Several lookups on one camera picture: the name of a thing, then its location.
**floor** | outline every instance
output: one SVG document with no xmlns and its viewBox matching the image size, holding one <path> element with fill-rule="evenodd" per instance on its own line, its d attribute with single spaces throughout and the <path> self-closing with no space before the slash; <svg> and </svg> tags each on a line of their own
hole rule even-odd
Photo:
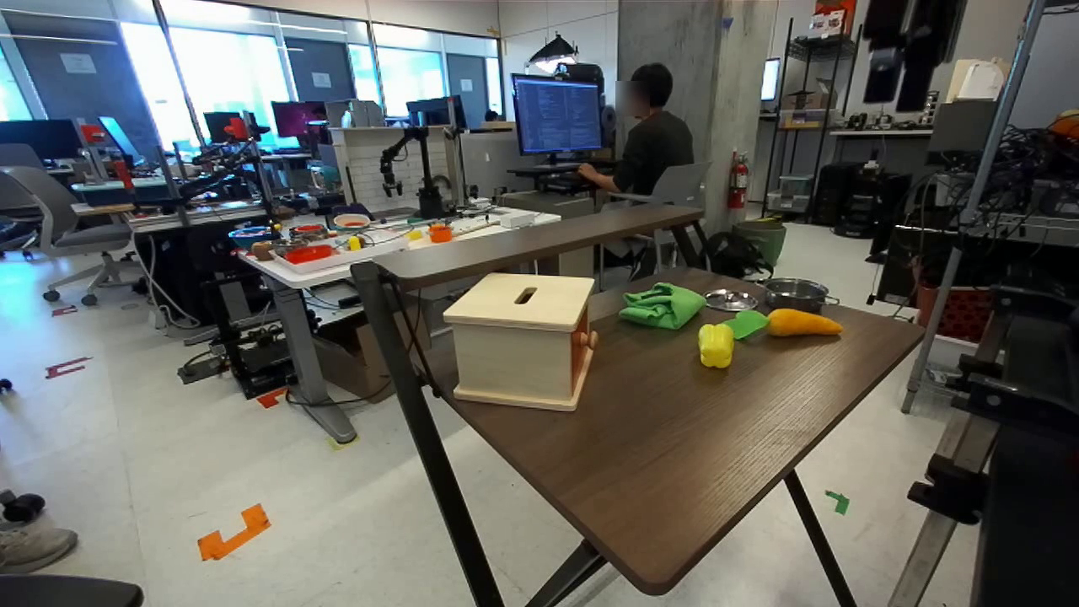
<svg viewBox="0 0 1079 607">
<path fill-rule="evenodd" d="M 822 281 L 862 306 L 877 275 L 862 256 L 866 238 L 789 225 L 780 272 Z M 261 406 L 228 378 L 178 385 L 175 366 L 204 346 L 158 329 L 133 293 L 55 316 L 37 295 L 46 272 L 46 264 L 0 264 L 0 373 L 17 385 L 0 403 L 0 486 L 46 496 L 50 523 L 81 533 L 50 572 L 133 581 L 153 607 L 471 604 L 396 400 L 353 403 L 360 439 L 341 448 L 303 412 Z M 88 356 L 78 373 L 43 378 L 70 356 Z M 907 373 L 910 361 L 802 461 L 859 604 L 892 596 L 923 520 L 903 496 L 947 422 L 939 391 L 915 415 L 897 412 Z M 577 533 L 445 403 L 436 419 L 505 604 L 525 604 Z M 196 540 L 235 533 L 255 502 L 269 529 L 204 564 Z M 923 604 L 968 604 L 971 564 L 976 529 L 962 529 Z M 674 593 L 643 596 L 604 571 L 567 604 L 816 607 L 834 593 L 775 487 Z"/>
</svg>

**wooden box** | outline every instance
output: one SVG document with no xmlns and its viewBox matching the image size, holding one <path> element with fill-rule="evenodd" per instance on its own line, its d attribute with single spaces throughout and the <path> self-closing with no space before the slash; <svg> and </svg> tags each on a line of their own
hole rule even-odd
<svg viewBox="0 0 1079 607">
<path fill-rule="evenodd" d="M 589 275 L 488 272 L 445 309 L 458 399 L 574 412 L 595 361 Z"/>
</svg>

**black hair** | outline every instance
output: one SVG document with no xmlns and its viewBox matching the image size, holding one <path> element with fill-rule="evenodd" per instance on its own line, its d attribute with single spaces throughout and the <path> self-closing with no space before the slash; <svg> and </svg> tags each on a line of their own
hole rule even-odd
<svg viewBox="0 0 1079 607">
<path fill-rule="evenodd" d="M 630 78 L 630 94 L 642 94 L 647 106 L 666 106 L 674 91 L 674 78 L 666 65 L 642 65 Z"/>
</svg>

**box lid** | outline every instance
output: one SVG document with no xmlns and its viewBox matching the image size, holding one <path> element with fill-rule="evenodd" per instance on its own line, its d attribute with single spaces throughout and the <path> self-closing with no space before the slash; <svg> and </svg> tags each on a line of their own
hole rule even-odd
<svg viewBox="0 0 1079 607">
<path fill-rule="evenodd" d="M 589 293 L 589 275 L 488 272 L 445 309 L 445 322 L 570 333 Z"/>
</svg>

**lamp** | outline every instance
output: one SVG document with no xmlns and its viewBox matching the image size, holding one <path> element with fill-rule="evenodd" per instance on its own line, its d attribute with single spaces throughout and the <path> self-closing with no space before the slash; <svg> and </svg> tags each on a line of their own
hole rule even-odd
<svg viewBox="0 0 1079 607">
<path fill-rule="evenodd" d="M 552 41 L 543 43 L 543 47 L 530 58 L 530 65 L 552 60 L 552 58 L 567 58 L 567 52 L 577 52 L 577 47 L 567 43 L 562 34 L 552 34 Z"/>
</svg>

